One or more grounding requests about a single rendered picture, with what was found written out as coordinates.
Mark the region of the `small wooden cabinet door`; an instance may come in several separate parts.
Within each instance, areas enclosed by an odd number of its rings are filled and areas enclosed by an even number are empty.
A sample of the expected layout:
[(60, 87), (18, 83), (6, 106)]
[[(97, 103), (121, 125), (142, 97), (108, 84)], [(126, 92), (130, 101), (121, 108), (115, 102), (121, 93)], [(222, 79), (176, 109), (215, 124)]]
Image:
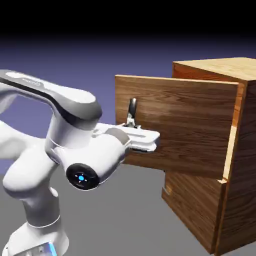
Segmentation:
[(215, 252), (227, 181), (166, 172), (162, 198), (209, 254)]

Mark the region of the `large wooden cabinet door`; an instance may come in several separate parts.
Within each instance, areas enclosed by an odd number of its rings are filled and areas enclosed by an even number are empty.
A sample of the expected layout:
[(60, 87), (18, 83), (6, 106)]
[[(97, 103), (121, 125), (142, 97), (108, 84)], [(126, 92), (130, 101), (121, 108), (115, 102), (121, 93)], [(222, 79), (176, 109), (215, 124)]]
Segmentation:
[(125, 122), (130, 100), (135, 121), (160, 133), (155, 152), (133, 152), (126, 163), (222, 180), (227, 178), (235, 139), (237, 82), (115, 76), (115, 120)]

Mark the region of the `wooden cabinet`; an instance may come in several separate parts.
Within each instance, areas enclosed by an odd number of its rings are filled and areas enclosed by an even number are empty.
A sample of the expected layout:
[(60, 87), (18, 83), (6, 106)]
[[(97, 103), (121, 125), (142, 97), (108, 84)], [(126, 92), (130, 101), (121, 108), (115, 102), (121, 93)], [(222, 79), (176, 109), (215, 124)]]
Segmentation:
[(237, 82), (232, 153), (214, 256), (256, 242), (256, 59), (247, 57), (175, 61), (172, 76)]

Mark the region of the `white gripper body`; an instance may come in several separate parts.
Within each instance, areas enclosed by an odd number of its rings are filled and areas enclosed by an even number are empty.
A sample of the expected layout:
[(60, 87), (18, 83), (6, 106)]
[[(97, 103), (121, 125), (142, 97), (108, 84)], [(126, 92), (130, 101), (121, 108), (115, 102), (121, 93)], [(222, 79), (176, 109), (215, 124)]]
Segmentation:
[(108, 129), (116, 128), (125, 132), (129, 137), (126, 147), (137, 152), (154, 152), (159, 144), (160, 133), (153, 130), (142, 129), (141, 126), (128, 127), (125, 123), (113, 125), (98, 123), (96, 136), (105, 133)]

